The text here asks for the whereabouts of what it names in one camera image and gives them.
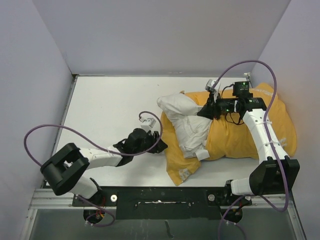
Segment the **blue yellow Mickey pillowcase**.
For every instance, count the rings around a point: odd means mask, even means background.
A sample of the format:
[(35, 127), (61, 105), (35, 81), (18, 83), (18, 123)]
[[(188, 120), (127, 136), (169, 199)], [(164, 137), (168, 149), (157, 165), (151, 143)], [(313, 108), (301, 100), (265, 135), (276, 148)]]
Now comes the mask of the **blue yellow Mickey pillowcase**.
[[(209, 97), (206, 91), (183, 94), (201, 107), (204, 106)], [(235, 125), (230, 122), (231, 120), (237, 121), (238, 119), (238, 114), (232, 113), (228, 117), (211, 120), (212, 123), (205, 145), (205, 149), (209, 152), (209, 161), (218, 160), (222, 157), (234, 159), (258, 158), (255, 143), (246, 125)], [(198, 170), (201, 162), (196, 157), (184, 157), (178, 144), (175, 128), (163, 110), (161, 123), (162, 140), (168, 145), (168, 148), (165, 150), (166, 171), (173, 183), (179, 186)]]

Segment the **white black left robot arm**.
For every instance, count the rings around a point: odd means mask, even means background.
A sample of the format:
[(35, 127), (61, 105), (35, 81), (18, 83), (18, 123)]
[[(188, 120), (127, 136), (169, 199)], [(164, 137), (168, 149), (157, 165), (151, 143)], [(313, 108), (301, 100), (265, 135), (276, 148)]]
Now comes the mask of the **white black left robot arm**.
[(101, 188), (93, 178), (83, 176), (86, 170), (121, 167), (130, 163), (138, 153), (159, 154), (167, 148), (158, 131), (136, 128), (107, 151), (79, 148), (68, 143), (40, 167), (40, 172), (57, 196), (66, 193), (81, 195), (88, 204), (95, 206), (102, 199)]

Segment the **white pillow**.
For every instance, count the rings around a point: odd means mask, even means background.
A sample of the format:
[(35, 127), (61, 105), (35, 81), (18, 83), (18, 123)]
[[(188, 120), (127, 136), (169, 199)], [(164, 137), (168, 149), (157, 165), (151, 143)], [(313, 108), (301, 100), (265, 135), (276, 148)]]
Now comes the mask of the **white pillow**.
[(197, 115), (202, 107), (183, 93), (161, 96), (157, 105), (172, 123), (184, 158), (207, 160), (210, 154), (206, 143), (212, 121)]

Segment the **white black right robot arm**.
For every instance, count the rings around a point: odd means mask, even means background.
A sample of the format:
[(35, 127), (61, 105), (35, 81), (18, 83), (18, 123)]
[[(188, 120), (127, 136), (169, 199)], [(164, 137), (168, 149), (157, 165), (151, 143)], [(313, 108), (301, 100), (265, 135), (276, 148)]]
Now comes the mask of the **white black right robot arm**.
[(210, 79), (205, 89), (209, 96), (197, 115), (218, 120), (227, 114), (239, 114), (239, 121), (245, 123), (252, 136), (259, 159), (259, 165), (249, 177), (231, 180), (230, 187), (222, 192), (223, 200), (233, 205), (239, 201), (241, 195), (289, 193), (297, 178), (300, 164), (297, 159), (289, 157), (278, 141), (264, 100), (250, 92), (247, 81), (233, 83), (231, 98), (220, 95), (218, 80)]

